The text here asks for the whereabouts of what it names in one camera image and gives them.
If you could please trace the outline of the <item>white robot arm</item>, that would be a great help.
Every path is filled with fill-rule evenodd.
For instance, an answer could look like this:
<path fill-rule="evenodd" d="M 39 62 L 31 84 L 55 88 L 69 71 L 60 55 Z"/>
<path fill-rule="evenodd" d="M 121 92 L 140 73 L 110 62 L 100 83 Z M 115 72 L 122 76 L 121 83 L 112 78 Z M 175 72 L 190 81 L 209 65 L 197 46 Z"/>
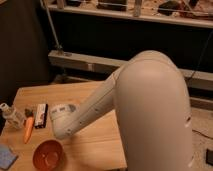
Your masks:
<path fill-rule="evenodd" d="M 180 70 L 147 50 L 114 71 L 77 109 L 50 110 L 54 136 L 64 139 L 114 111 L 128 171 L 192 171 L 191 106 Z"/>

